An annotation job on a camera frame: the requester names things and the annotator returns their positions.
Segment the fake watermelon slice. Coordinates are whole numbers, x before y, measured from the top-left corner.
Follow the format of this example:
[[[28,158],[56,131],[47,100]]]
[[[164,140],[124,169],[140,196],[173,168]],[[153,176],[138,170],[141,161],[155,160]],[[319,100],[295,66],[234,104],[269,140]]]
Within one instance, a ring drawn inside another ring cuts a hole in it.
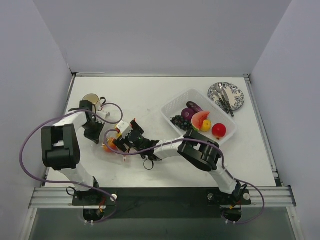
[[[208,116],[210,115],[209,111],[201,111],[196,113],[192,119],[191,124],[195,128],[195,131],[200,131],[201,126],[203,125],[203,121],[208,119]]]

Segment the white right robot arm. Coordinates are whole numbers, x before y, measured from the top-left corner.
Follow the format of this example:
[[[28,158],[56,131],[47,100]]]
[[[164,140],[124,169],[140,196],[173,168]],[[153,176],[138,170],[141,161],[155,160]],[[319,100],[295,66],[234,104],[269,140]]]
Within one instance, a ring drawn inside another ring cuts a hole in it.
[[[221,197],[233,204],[240,197],[241,184],[226,170],[220,146],[195,130],[171,140],[150,140],[143,137],[144,130],[132,120],[120,121],[115,130],[119,134],[112,142],[123,153],[130,155],[135,150],[142,159],[152,162],[173,157],[183,157],[198,170],[208,172],[218,185]]]

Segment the purple fake onion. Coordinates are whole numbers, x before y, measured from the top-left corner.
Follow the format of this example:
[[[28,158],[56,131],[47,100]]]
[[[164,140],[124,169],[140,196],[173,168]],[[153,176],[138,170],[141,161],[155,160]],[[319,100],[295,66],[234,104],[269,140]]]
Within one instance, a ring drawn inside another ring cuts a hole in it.
[[[195,112],[191,108],[185,108],[181,111],[181,116],[184,120],[191,121],[192,117],[195,115]]]

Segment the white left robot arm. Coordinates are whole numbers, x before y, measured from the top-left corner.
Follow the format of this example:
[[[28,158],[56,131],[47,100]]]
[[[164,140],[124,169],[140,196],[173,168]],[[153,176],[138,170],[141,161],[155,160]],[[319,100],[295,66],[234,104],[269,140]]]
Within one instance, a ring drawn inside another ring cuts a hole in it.
[[[90,175],[80,163],[81,151],[77,131],[84,129],[84,137],[95,144],[100,141],[104,124],[97,121],[96,107],[88,100],[82,100],[79,108],[70,111],[52,126],[41,129],[42,161],[47,168],[63,174],[74,185],[73,196],[85,200],[89,205],[100,203],[103,194],[98,190],[96,178]]]

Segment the fake red apple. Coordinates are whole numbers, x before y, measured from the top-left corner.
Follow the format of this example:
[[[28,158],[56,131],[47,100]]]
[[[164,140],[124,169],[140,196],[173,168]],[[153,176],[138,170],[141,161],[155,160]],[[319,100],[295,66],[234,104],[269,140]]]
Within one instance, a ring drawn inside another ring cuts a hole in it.
[[[223,138],[227,133],[227,128],[222,123],[216,123],[211,130],[213,136],[217,138]]]

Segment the fake yellow lemon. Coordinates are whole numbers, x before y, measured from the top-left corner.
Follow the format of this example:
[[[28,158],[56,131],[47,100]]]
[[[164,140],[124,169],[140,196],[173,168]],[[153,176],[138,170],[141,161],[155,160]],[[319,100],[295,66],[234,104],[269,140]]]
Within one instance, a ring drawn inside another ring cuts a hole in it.
[[[200,128],[201,132],[208,132],[211,129],[212,122],[208,119],[205,119],[202,123],[202,126]]]

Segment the white plastic basket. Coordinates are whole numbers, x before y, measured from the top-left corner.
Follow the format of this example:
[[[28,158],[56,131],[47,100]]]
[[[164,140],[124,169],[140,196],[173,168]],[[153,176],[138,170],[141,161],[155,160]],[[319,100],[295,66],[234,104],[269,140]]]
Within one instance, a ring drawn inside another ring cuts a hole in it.
[[[194,130],[219,145],[232,138],[238,129],[229,115],[194,88],[172,97],[160,112],[178,135]]]

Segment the fake purple eggplant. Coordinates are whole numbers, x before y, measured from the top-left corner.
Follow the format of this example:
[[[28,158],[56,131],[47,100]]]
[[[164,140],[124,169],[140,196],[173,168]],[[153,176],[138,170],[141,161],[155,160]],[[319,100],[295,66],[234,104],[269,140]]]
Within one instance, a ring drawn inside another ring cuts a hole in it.
[[[199,113],[199,112],[202,112],[202,111],[203,111],[203,109],[202,109],[199,105],[197,105],[195,102],[193,102],[193,101],[188,101],[188,102],[186,103],[186,106],[187,106],[189,109],[193,110],[195,113]]]

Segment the fake dark grape bunch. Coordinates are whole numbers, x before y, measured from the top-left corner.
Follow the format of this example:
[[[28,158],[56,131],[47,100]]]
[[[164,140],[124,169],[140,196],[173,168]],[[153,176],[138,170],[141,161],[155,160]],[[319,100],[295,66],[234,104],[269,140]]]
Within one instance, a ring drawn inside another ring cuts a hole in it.
[[[191,120],[185,119],[181,115],[176,115],[172,117],[170,122],[183,131],[196,130],[192,125]]]

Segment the clear zip bag orange seal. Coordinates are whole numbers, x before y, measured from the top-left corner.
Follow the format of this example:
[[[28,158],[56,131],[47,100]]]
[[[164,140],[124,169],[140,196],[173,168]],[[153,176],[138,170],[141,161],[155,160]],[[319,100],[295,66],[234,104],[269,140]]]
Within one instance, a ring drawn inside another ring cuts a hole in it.
[[[135,118],[131,122],[121,120],[111,129],[108,129],[103,137],[103,143],[101,145],[103,150],[110,154],[119,152],[119,155],[122,155],[123,162],[125,162],[131,151],[134,149],[133,143],[129,141],[130,134],[137,129],[134,127],[134,124],[136,124]]]

